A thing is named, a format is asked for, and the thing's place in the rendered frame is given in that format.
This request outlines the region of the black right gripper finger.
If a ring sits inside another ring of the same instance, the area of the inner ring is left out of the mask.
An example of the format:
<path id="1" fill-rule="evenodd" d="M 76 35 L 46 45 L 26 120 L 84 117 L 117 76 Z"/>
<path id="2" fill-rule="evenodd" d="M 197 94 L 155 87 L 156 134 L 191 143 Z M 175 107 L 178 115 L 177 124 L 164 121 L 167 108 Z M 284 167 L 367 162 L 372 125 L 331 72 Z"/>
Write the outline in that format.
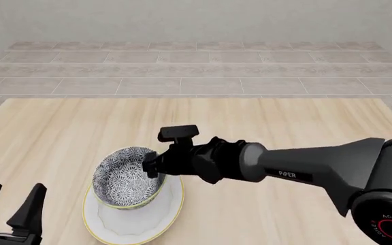
<path id="1" fill-rule="evenodd" d="M 147 154 L 145 154 L 142 163 L 142 169 L 150 179 L 154 179 L 158 177 L 157 158 L 158 158 L 158 154 L 155 151 L 148 152 Z"/>

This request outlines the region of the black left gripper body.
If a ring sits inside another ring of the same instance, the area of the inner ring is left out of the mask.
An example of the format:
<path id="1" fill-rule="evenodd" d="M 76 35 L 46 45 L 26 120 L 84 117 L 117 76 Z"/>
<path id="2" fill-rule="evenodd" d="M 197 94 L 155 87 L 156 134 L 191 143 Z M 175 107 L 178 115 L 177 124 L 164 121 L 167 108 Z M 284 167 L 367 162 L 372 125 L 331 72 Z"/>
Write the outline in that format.
<path id="1" fill-rule="evenodd" d="M 40 245 L 42 230 L 15 229 L 11 233 L 0 232 L 0 245 Z"/>

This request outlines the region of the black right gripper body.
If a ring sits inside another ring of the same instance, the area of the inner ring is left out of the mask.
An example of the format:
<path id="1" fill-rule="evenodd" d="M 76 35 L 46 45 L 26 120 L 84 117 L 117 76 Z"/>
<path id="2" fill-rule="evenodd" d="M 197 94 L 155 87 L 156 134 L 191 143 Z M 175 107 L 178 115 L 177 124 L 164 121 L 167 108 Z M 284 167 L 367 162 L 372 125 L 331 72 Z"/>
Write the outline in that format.
<path id="1" fill-rule="evenodd" d="M 200 146 L 184 144 L 170 144 L 168 150 L 161 154 L 157 160 L 157 172 L 167 175 L 192 175 L 197 172 L 193 167 L 193 157 Z"/>

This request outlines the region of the black white patterned bowl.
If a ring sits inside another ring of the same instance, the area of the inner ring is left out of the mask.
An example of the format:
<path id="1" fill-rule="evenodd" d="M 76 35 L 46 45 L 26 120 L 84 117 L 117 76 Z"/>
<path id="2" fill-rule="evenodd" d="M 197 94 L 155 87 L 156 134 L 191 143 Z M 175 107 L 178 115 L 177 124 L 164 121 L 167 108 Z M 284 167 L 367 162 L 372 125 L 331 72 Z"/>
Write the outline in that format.
<path id="1" fill-rule="evenodd" d="M 153 150 L 131 146 L 106 156 L 97 166 L 92 181 L 95 197 L 117 210 L 135 210 L 150 203 L 161 191 L 167 177 L 149 178 L 143 171 L 145 156 Z"/>

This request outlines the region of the white plate with yellow rim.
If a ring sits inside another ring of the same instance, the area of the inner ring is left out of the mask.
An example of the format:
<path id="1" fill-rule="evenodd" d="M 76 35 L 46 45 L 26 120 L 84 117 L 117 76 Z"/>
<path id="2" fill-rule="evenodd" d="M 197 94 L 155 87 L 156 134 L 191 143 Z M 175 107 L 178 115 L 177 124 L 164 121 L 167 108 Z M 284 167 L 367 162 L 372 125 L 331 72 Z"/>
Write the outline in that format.
<path id="1" fill-rule="evenodd" d="M 90 186 L 82 204 L 88 232 L 107 245 L 142 245 L 163 234 L 174 223 L 184 203 L 181 177 L 170 176 L 161 191 L 146 206 L 118 210 L 98 201 Z"/>

